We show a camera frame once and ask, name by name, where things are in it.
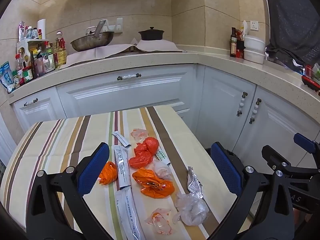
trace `electrical outlet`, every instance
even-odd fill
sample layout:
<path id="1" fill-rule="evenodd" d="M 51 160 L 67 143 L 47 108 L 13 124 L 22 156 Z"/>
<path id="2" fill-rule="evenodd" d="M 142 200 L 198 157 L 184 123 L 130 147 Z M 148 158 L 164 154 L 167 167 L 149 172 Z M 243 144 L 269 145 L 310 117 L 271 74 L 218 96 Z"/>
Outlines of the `electrical outlet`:
<path id="1" fill-rule="evenodd" d="M 250 30 L 258 31 L 259 30 L 259 22 L 258 21 L 250 21 Z"/>

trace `metal bolt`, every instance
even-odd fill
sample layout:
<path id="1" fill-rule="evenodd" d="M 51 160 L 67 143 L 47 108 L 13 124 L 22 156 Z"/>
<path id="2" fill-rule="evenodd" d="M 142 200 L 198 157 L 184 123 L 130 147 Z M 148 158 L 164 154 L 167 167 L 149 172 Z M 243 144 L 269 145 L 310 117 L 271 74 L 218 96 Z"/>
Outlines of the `metal bolt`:
<path id="1" fill-rule="evenodd" d="M 75 170 L 74 167 L 69 166 L 68 168 L 66 168 L 66 173 L 73 173 L 74 170 Z"/>
<path id="2" fill-rule="evenodd" d="M 276 174 L 277 174 L 279 177 L 282 177 L 282 175 L 283 175 L 282 171 L 276 171 Z"/>
<path id="3" fill-rule="evenodd" d="M 247 166 L 247 167 L 245 168 L 245 170 L 246 170 L 247 172 L 249 172 L 249 173 L 253 173 L 253 172 L 254 172 L 254 169 L 253 169 L 252 167 L 250 167 L 250 166 Z"/>
<path id="4" fill-rule="evenodd" d="M 38 177 L 42 177 L 43 175 L 44 175 L 44 171 L 42 171 L 42 170 L 41 170 L 41 171 L 38 171 L 38 173 L 37 173 L 37 176 L 38 176 Z"/>

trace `foil wrapper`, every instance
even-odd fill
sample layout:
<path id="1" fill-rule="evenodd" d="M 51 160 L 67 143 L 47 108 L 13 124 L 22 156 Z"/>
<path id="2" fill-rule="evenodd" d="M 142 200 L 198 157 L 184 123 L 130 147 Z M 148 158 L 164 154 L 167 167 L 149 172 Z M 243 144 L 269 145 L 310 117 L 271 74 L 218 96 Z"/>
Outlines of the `foil wrapper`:
<path id="1" fill-rule="evenodd" d="M 195 193 L 199 198 L 203 198 L 202 184 L 197 179 L 197 175 L 193 172 L 193 168 L 188 166 L 188 190 Z"/>

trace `tiled wall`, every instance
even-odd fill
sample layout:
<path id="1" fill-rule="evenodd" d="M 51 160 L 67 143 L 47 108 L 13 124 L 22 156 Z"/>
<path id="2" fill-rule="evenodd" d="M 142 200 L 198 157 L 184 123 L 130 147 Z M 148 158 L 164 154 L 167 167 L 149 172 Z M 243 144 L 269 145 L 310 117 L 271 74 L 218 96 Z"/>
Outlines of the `tiled wall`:
<path id="1" fill-rule="evenodd" d="M 123 18 L 123 33 L 116 33 L 111 44 L 139 41 L 138 32 L 151 26 L 164 30 L 164 39 L 172 40 L 171 0 L 41 0 L 46 38 L 53 41 L 61 30 L 69 54 L 76 52 L 70 42 L 84 36 L 88 27 L 100 19 L 114 25 L 118 17 Z"/>
<path id="2" fill-rule="evenodd" d="M 263 0 L 239 0 L 240 21 L 246 21 L 250 26 L 250 21 L 259 22 L 259 30 L 249 30 L 249 35 L 259 37 L 268 43 L 269 26 L 266 24 Z"/>
<path id="3" fill-rule="evenodd" d="M 229 49 L 239 20 L 239 0 L 172 0 L 172 41 Z"/>
<path id="4" fill-rule="evenodd" d="M 17 54 L 18 26 L 20 21 L 37 26 L 41 0 L 12 0 L 0 19 L 0 64 L 9 61 L 10 68 L 15 69 Z M 8 104 L 8 94 L 5 88 L 0 88 L 0 113 L 4 122 L 18 144 L 24 132 L 17 120 L 12 106 Z"/>

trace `white plastic container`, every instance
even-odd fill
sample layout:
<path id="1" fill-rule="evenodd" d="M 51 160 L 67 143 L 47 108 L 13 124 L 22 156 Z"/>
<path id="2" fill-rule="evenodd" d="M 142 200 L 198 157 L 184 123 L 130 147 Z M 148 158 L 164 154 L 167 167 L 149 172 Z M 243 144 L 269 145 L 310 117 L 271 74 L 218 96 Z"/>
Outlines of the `white plastic container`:
<path id="1" fill-rule="evenodd" d="M 248 50 L 256 51 L 259 53 L 265 52 L 265 42 L 257 37 L 248 36 L 244 37 L 244 46 Z"/>
<path id="2" fill-rule="evenodd" d="M 258 64 L 263 64 L 264 60 L 264 54 L 252 51 L 252 50 L 244 50 L 244 59 L 258 63 Z"/>

